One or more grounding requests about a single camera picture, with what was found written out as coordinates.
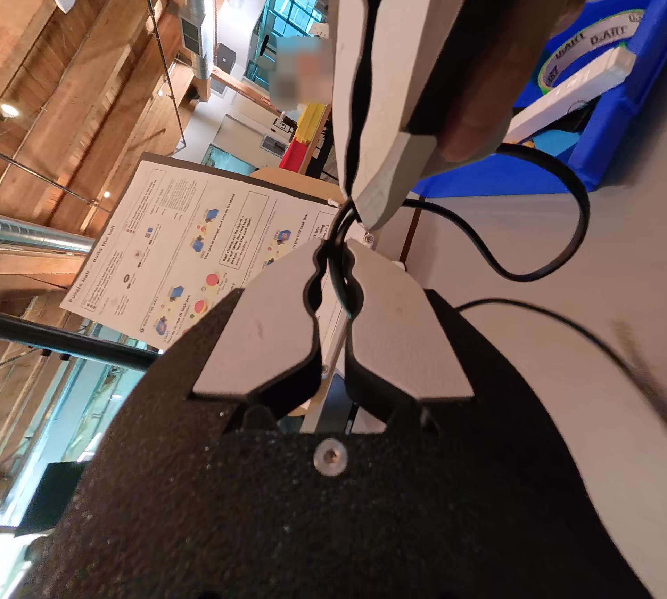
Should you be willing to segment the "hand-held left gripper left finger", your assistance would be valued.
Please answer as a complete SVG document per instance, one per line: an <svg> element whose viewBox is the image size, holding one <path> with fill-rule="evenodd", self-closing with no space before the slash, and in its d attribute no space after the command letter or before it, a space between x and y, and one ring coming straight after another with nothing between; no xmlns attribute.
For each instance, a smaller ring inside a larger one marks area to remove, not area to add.
<svg viewBox="0 0 667 599"><path fill-rule="evenodd" d="M321 383L322 278L323 242L262 270L241 293L193 394L263 406L275 418L312 398Z"/></svg>

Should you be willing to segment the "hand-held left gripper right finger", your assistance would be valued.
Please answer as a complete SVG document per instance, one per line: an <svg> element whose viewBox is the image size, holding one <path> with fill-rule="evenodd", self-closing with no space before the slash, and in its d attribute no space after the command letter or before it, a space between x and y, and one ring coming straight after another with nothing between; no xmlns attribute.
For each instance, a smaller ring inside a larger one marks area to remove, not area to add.
<svg viewBox="0 0 667 599"><path fill-rule="evenodd" d="M424 289L395 262L346 241L354 311L347 327L346 391L382 423L396 411L474 398Z"/></svg>

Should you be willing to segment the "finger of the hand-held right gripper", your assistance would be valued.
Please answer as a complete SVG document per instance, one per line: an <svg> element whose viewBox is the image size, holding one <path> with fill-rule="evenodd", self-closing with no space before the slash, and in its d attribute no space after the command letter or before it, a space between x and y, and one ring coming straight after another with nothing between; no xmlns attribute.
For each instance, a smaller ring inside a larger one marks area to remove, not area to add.
<svg viewBox="0 0 667 599"><path fill-rule="evenodd" d="M361 135L371 93L369 0L339 0L332 99L339 185L347 199L362 197Z"/></svg>
<svg viewBox="0 0 667 599"><path fill-rule="evenodd" d="M382 228L419 180L436 148L411 135L404 109L430 0L381 0L371 44L371 95L359 141L354 205L367 230Z"/></svg>

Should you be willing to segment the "green tape roll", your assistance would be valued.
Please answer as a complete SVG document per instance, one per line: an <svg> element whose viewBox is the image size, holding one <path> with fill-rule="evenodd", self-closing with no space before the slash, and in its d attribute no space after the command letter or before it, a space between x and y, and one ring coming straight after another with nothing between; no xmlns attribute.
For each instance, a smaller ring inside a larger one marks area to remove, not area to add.
<svg viewBox="0 0 667 599"><path fill-rule="evenodd" d="M619 12L596 21L566 40L539 70L537 85L542 94L553 90L562 73L581 57L612 44L624 44L636 33L644 13L644 9Z"/></svg>

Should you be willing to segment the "white tile strip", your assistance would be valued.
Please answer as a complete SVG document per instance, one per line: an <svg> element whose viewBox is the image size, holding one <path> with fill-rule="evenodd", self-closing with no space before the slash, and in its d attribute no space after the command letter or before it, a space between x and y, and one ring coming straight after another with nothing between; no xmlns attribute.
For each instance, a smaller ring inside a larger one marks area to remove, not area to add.
<svg viewBox="0 0 667 599"><path fill-rule="evenodd" d="M621 85L636 61L637 55L625 47L606 51L513 117L503 142L521 144L571 111Z"/></svg>

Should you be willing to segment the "blue plastic bin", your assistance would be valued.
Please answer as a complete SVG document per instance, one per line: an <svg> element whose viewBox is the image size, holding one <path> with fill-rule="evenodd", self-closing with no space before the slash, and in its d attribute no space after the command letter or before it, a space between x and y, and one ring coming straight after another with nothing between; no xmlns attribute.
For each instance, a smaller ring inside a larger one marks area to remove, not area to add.
<svg viewBox="0 0 667 599"><path fill-rule="evenodd" d="M621 46L637 55L635 66L625 81L566 116L580 111L586 117L573 136L565 128L554 127L537 135L535 144L557 160L566 163L594 191L606 175L628 128L642 110L652 86L666 63L666 0L595 0L588 2L579 18L563 33L546 44L531 79L514 108L527 108L542 94L537 85L538 73L547 58L575 33L600 19L632 9L644 9L644 17L631 38L624 44L612 44L597 53L589 53L566 69L554 88L609 49ZM420 181L413 192L431 199L467 196L505 196L560 194L566 189L547 172L524 161L494 154L459 169Z"/></svg>

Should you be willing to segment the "person's right hand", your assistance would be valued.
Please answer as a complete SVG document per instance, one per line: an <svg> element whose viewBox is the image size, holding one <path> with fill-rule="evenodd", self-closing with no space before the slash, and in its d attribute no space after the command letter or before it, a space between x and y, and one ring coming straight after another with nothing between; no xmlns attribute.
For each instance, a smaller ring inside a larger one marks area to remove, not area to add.
<svg viewBox="0 0 667 599"><path fill-rule="evenodd" d="M438 153L462 162L504 124L546 42L579 16L586 0L514 0L496 34L471 67L461 97L438 136Z"/></svg>

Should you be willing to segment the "yellow plastic bin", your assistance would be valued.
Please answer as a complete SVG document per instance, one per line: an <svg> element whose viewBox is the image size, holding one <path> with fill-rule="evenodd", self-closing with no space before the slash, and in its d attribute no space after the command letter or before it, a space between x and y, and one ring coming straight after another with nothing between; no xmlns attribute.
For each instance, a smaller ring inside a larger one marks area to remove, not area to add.
<svg viewBox="0 0 667 599"><path fill-rule="evenodd" d="M330 104L307 103L297 121L293 141L310 144L313 140L318 140L320 123L322 120L326 121L328 119L330 108Z"/></svg>

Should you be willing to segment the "black tablet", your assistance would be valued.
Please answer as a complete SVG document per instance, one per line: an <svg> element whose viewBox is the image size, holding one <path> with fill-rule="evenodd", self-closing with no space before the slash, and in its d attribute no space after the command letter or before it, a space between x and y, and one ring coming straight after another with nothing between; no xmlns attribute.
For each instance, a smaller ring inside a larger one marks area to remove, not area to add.
<svg viewBox="0 0 667 599"><path fill-rule="evenodd" d="M358 411L358 404L347 394L344 376L335 371L315 425L315 433L352 434Z"/></svg>

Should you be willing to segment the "printed instruction sheet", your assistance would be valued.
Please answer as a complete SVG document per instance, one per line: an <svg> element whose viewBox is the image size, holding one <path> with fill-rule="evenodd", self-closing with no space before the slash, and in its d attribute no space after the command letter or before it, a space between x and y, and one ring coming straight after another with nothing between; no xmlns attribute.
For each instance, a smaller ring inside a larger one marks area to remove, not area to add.
<svg viewBox="0 0 667 599"><path fill-rule="evenodd" d="M327 200L144 153L60 307L166 350L213 306L313 238Z"/></svg>

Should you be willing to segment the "wooden display board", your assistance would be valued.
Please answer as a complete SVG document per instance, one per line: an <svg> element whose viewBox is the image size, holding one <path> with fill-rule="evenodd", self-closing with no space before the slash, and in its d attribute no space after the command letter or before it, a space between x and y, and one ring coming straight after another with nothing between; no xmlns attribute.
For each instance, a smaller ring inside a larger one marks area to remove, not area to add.
<svg viewBox="0 0 667 599"><path fill-rule="evenodd" d="M343 202L341 191L330 183L284 169L268 168L242 176L225 170L144 153L142 162L188 171L204 184L203 199L219 209L209 247L228 275L223 303L232 301L267 266L307 242L323 242L322 303L316 312L321 342L321 383L317 393L287 415L300 413L306 404L313 413L324 401L344 343L347 321L334 293L326 264L326 239L334 225L334 211Z"/></svg>

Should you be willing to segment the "white vent grille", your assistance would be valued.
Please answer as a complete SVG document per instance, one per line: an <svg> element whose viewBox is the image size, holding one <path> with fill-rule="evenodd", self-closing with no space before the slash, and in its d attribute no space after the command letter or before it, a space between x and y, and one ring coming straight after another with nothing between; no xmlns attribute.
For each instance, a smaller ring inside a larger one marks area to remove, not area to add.
<svg viewBox="0 0 667 599"><path fill-rule="evenodd" d="M190 53L200 56L202 54L201 24L185 16L179 16L179 22L183 47Z"/></svg>

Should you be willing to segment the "black metal pole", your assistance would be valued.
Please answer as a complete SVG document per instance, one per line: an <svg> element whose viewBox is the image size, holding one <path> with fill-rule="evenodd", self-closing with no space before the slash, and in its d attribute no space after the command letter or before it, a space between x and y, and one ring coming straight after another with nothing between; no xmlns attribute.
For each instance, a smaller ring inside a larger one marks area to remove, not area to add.
<svg viewBox="0 0 667 599"><path fill-rule="evenodd" d="M1 314L1 340L115 367L146 371L160 354Z"/></svg>

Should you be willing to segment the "black computer monitor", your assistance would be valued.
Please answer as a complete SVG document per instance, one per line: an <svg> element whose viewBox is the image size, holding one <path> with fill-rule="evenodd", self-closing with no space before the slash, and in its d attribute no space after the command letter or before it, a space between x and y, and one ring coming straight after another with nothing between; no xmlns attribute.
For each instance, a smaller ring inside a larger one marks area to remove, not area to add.
<svg viewBox="0 0 667 599"><path fill-rule="evenodd" d="M15 535L41 534L61 519L89 461L49 463L18 525Z"/></svg>

